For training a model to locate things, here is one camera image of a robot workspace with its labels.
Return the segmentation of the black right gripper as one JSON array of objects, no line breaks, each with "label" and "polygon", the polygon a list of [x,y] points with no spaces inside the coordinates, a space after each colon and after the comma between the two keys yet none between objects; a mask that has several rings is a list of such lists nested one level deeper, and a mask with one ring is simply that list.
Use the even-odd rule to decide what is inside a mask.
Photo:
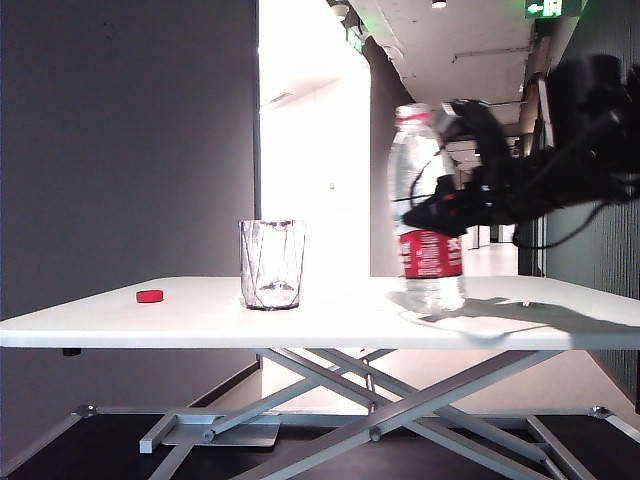
[{"label": "black right gripper", "polygon": [[434,197],[402,215],[406,226],[459,237],[469,226],[509,225],[531,220],[531,212],[509,202],[500,190],[486,190],[486,185],[469,181],[459,185],[456,174],[437,179]]}]

